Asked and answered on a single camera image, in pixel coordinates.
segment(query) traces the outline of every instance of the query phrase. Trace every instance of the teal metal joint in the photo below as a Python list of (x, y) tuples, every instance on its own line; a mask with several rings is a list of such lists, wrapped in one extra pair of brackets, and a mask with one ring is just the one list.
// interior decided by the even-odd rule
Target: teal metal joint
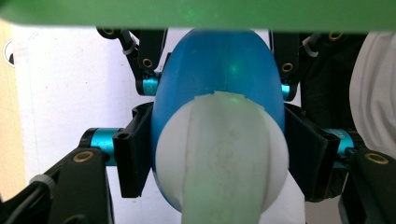
[(349, 133), (342, 129), (323, 129), (326, 133), (332, 133), (340, 138), (340, 145), (338, 147), (338, 155), (345, 155), (348, 147), (354, 147), (353, 140)]
[(283, 94), (284, 101), (288, 100), (289, 92), (290, 92), (290, 86), (282, 84), (282, 94)]
[(158, 89), (158, 78), (150, 77), (143, 80), (143, 92), (147, 96), (155, 96)]
[(119, 129), (120, 128), (99, 128), (93, 134), (91, 147), (99, 147), (110, 157), (110, 160), (106, 162), (106, 166), (116, 166), (116, 160), (114, 158), (113, 135), (117, 133)]

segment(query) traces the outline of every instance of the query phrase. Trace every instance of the black plastic bracket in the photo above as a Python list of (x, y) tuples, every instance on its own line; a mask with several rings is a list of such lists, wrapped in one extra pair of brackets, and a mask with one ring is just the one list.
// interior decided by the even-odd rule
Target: black plastic bracket
[(128, 126), (113, 136), (114, 156), (120, 180), (121, 196), (141, 196), (151, 168), (150, 125), (153, 103), (139, 105)]
[(290, 87), (286, 101), (294, 99), (300, 80), (294, 77), (299, 66), (300, 37), (298, 33), (271, 32), (271, 50), (283, 85)]
[(339, 203), (343, 223), (396, 222), (396, 160), (358, 148)]
[(114, 222), (105, 162), (93, 147), (78, 147), (62, 160), (48, 223)]
[[(136, 91), (145, 95), (144, 80), (152, 77), (160, 79), (154, 70), (158, 67), (166, 42), (167, 29), (163, 30), (117, 30), (99, 28), (98, 33), (106, 39), (118, 39), (122, 52), (134, 74)], [(131, 37), (132, 33), (139, 44)]]
[(320, 202), (341, 194), (344, 182), (336, 186), (336, 189), (332, 185), (332, 171), (340, 139), (334, 134), (322, 131), (304, 116), (304, 111), (300, 107), (285, 104), (285, 108), (289, 170), (302, 190), (305, 200)]

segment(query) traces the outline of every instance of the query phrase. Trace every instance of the blue balloon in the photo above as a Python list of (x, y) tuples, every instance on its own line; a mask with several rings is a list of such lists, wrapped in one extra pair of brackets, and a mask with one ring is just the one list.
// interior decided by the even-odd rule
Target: blue balloon
[(262, 105), (284, 131), (279, 73), (271, 51), (253, 31), (192, 30), (172, 52), (161, 78), (151, 117), (155, 152), (166, 122), (195, 96), (228, 91)]

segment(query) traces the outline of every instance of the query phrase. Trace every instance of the cable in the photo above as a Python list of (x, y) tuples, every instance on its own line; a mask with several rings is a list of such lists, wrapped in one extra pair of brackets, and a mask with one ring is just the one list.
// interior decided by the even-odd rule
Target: cable
[(21, 214), (40, 199), (44, 194), (47, 186), (38, 185), (37, 188), (29, 195), (18, 207), (11, 213), (5, 224), (14, 224)]
[(36, 175), (30, 180), (31, 184), (34, 182), (40, 182), (47, 185), (47, 187), (49, 188), (49, 195), (52, 198), (56, 183), (49, 175)]

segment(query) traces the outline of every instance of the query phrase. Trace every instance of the green surface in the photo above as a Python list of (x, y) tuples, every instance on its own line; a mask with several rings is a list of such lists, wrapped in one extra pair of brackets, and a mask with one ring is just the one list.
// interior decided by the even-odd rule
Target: green surface
[(111, 27), (396, 30), (395, 0), (0, 0), (17, 23)]

